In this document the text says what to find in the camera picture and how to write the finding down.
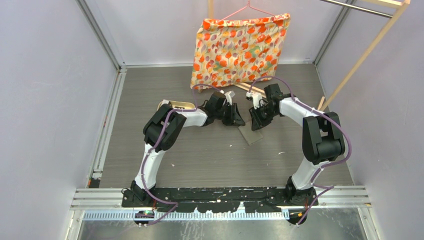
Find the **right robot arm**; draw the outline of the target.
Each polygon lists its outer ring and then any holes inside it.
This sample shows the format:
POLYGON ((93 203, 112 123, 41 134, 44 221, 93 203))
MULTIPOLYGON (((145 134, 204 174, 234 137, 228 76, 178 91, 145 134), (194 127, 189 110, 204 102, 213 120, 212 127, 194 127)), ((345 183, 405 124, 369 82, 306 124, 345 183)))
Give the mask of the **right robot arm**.
POLYGON ((302 128, 303 159, 297 171, 287 180, 284 197, 299 205, 314 194, 314 183, 321 171, 345 152, 339 116, 316 110, 292 93, 283 93, 277 83, 264 89, 264 94, 248 91, 252 131, 268 126, 274 117, 288 117, 302 128))

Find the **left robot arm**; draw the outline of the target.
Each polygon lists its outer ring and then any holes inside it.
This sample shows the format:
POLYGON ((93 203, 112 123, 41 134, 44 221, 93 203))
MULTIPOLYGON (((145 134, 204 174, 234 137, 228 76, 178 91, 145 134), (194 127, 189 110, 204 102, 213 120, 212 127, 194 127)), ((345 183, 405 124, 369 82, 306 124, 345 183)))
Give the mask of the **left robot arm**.
POLYGON ((144 155, 137 176, 131 184, 132 199, 141 207, 153 202, 152 190, 165 153, 175 144, 181 130, 206 127, 216 120, 225 126, 245 126, 233 91, 215 91, 201 106, 163 100, 143 128, 144 155))

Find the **beige oval tray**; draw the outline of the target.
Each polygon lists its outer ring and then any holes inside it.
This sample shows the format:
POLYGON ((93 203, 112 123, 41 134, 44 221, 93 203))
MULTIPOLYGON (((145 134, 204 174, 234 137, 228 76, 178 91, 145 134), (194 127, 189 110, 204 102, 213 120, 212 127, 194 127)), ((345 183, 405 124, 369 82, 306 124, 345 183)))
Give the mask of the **beige oval tray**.
POLYGON ((184 102, 184 101, 174 101, 174 100, 162 100, 158 106, 157 110, 162 106, 168 104, 171 108, 179 109, 179 110, 192 110, 195 109, 195 105, 191 102, 184 102))

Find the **floral fabric bag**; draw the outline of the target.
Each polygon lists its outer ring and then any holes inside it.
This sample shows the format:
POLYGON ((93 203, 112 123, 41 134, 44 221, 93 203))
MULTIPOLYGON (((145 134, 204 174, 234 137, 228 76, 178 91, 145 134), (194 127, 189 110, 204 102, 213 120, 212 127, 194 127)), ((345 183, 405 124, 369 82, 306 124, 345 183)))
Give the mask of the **floral fabric bag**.
POLYGON ((205 18, 197 31, 190 87, 252 83, 276 73, 289 13, 246 20, 205 18))

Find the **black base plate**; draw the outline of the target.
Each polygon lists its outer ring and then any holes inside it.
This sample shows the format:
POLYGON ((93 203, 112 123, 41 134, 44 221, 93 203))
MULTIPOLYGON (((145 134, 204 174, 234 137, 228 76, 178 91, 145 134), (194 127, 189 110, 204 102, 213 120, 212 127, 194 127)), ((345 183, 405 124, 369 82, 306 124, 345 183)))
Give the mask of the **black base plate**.
POLYGON ((154 187, 152 200, 147 205, 133 201, 130 188, 123 188, 124 208, 151 208, 166 213, 175 208, 177 213, 234 213, 244 208, 246 213, 276 213, 282 207, 307 209, 317 205, 317 193, 308 190, 286 190, 276 186, 265 187, 154 187))

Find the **aluminium front rail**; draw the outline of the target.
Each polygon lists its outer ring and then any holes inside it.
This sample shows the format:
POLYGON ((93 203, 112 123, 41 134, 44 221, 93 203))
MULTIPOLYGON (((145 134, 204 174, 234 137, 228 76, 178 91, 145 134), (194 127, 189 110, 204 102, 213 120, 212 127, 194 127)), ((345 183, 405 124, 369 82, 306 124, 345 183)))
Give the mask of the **aluminium front rail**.
POLYGON ((316 209, 370 208, 363 186, 314 189, 287 199, 281 187, 159 187, 141 200, 127 188, 80 188, 71 202, 84 220, 237 221, 286 220, 296 223, 316 209))

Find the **wooden rack frame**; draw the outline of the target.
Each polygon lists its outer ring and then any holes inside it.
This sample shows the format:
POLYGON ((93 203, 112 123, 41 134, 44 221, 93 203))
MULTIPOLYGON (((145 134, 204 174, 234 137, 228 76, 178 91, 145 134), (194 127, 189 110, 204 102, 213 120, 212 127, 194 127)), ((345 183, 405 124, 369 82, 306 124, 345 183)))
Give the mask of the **wooden rack frame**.
POLYGON ((329 0, 339 7, 335 21, 312 63, 325 100, 321 111, 348 104, 359 69, 412 4, 411 0, 329 0))

